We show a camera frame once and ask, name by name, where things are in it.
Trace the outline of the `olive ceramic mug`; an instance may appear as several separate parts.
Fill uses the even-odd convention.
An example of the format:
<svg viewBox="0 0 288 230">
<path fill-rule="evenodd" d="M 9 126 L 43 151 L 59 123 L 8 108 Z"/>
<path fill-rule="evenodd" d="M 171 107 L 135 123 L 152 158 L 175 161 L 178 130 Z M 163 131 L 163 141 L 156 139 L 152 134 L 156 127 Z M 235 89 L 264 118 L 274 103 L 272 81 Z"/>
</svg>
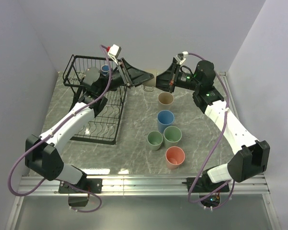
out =
<svg viewBox="0 0 288 230">
<path fill-rule="evenodd" d="M 146 72 L 153 74 L 153 78 L 143 83 L 143 90 L 145 92 L 152 92 L 156 86 L 157 69 L 147 69 Z"/>
</svg>

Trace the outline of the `dark blue glazed mug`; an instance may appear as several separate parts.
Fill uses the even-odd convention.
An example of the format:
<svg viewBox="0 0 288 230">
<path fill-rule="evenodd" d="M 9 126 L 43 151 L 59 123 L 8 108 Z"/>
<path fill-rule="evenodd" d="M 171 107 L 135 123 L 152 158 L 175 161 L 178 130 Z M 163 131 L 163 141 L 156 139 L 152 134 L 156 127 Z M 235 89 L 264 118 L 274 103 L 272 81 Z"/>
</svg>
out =
<svg viewBox="0 0 288 230">
<path fill-rule="evenodd" d="M 101 72 L 101 74 L 104 75 L 104 76 L 108 75 L 109 72 L 110 72 L 110 66 L 107 65 L 107 64 L 101 66 L 100 72 Z"/>
</svg>

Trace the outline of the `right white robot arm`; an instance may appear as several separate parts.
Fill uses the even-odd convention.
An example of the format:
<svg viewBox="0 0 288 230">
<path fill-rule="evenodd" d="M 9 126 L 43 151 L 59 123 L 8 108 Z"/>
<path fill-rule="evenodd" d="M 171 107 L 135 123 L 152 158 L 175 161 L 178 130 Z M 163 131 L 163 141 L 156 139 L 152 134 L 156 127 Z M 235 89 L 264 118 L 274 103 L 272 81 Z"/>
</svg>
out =
<svg viewBox="0 0 288 230">
<path fill-rule="evenodd" d="M 216 72 L 212 62 L 201 60 L 193 73 L 181 71 L 177 61 L 156 77 L 156 87 L 173 92 L 180 87 L 192 90 L 196 106 L 220 129 L 234 156 L 225 164 L 206 170 L 202 186 L 213 191 L 219 182 L 243 182 L 266 171 L 270 152 L 269 144 L 259 141 L 235 117 L 221 93 L 214 87 Z"/>
</svg>

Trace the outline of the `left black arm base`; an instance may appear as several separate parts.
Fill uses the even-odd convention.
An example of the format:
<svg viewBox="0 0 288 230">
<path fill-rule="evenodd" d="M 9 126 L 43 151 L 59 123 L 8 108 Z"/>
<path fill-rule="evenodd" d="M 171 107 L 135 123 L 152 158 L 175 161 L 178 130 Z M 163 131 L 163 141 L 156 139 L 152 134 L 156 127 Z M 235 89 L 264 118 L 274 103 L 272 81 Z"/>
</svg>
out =
<svg viewBox="0 0 288 230">
<path fill-rule="evenodd" d="M 84 182 L 80 184 L 74 185 L 77 189 L 71 188 L 66 183 L 61 182 L 59 185 L 59 194 L 77 194 L 82 193 L 79 189 L 84 190 L 86 192 L 92 192 L 94 194 L 100 194 L 102 190 L 102 182 L 101 178 L 86 178 Z"/>
</svg>

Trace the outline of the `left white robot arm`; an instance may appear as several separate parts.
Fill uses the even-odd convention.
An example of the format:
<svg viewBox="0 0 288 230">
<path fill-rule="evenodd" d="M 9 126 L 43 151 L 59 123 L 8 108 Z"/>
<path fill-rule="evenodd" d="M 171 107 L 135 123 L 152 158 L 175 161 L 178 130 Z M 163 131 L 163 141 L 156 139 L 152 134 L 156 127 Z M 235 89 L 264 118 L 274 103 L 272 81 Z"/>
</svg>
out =
<svg viewBox="0 0 288 230">
<path fill-rule="evenodd" d="M 137 87 L 154 77 L 130 66 L 123 58 L 113 63 L 115 68 L 109 68 L 106 75 L 97 67 L 85 69 L 79 86 L 83 94 L 73 108 L 48 131 L 27 138 L 25 149 L 28 154 L 24 163 L 29 169 L 49 181 L 68 182 L 77 193 L 86 189 L 86 174 L 61 159 L 64 146 L 80 128 L 102 112 L 108 101 L 105 97 L 108 91 L 122 86 Z"/>
</svg>

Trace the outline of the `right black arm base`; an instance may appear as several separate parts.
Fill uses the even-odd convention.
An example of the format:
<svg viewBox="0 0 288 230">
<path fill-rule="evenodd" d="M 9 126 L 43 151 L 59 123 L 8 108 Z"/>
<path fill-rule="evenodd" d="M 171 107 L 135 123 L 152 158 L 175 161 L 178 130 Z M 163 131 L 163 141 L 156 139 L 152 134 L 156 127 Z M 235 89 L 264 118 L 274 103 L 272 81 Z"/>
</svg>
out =
<svg viewBox="0 0 288 230">
<path fill-rule="evenodd" d="M 187 177 L 185 184 L 187 185 L 188 192 L 191 190 L 191 186 L 194 182 L 194 177 Z M 207 180 L 205 178 L 200 177 L 196 182 L 194 188 L 192 189 L 192 193 L 207 193 L 209 189 L 207 187 Z"/>
</svg>

